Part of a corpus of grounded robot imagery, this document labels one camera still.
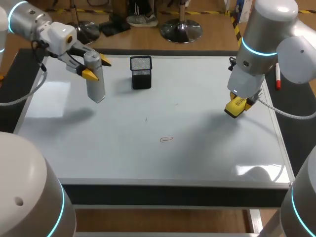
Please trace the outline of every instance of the floor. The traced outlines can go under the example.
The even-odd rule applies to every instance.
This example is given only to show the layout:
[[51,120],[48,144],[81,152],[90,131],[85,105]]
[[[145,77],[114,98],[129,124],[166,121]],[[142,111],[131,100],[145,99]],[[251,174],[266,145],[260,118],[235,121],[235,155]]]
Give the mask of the floor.
[[[36,6],[46,9],[52,0],[30,0]],[[100,3],[102,0],[91,0]],[[173,10],[177,7],[166,8],[167,0],[158,0],[158,11]],[[300,10],[316,10],[316,1],[297,0]],[[68,0],[59,0],[57,8],[68,7]],[[85,0],[76,0],[78,8],[91,9]],[[189,11],[218,11],[223,10],[221,0],[192,0]],[[55,21],[68,23],[69,13],[50,14]],[[158,14],[160,25],[175,15]],[[100,39],[91,44],[94,48],[121,49],[160,49],[160,50],[238,50],[231,20],[224,14],[188,15],[189,19],[199,22],[204,30],[201,39],[190,44],[174,44],[160,36],[159,28],[133,28],[130,31],[113,37],[101,35]],[[108,21],[108,15],[79,13],[80,20],[91,20],[97,23]],[[299,18],[316,30],[316,14],[300,14]],[[246,24],[239,25],[241,34]],[[30,43],[15,35],[9,35],[6,52],[0,69],[6,73],[19,48],[30,47]],[[316,94],[316,81],[311,82]],[[263,224],[267,223],[275,210],[261,210]],[[78,210],[78,230],[92,232],[224,232],[246,233],[249,231],[245,212],[237,209],[224,210]]]

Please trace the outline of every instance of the white table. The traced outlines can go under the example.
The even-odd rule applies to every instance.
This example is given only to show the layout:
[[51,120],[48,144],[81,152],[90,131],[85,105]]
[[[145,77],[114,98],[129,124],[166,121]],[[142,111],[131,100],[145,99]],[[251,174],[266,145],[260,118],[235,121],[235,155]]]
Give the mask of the white table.
[[[48,58],[47,82],[19,120],[15,133],[35,143],[62,184],[287,189],[293,181],[274,112],[256,104],[238,119],[224,113],[228,57],[155,56],[153,87],[141,91],[131,89],[129,56],[110,60],[107,96],[95,104],[81,78]],[[265,83],[263,92],[270,103]]]

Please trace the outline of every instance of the shoe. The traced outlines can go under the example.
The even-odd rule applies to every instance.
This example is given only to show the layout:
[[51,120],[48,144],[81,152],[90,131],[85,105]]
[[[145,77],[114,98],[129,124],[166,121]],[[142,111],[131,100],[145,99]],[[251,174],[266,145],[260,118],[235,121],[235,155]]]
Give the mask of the shoe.
[[129,16],[126,21],[131,26],[136,27],[155,27],[158,25],[158,20],[155,15],[151,15],[150,17],[145,15]]

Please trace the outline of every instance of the red ellipse drawing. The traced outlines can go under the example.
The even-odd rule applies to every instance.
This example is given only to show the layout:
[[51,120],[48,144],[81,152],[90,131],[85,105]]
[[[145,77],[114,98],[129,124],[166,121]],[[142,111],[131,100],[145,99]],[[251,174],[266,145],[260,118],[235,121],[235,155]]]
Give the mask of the red ellipse drawing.
[[164,143],[164,142],[168,142],[171,141],[174,137],[163,137],[160,139],[160,142]]

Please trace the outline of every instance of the metal stool base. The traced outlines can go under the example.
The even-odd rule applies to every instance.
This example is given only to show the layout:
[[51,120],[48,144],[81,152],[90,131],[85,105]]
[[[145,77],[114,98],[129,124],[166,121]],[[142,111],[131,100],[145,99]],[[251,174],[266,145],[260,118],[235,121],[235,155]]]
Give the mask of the metal stool base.
[[74,22],[71,22],[68,25],[75,27],[77,38],[83,44],[93,43],[100,37],[99,25],[94,22],[79,21],[78,25]]
[[203,35],[203,29],[198,22],[173,19],[164,23],[160,29],[162,37],[174,43],[191,43]]

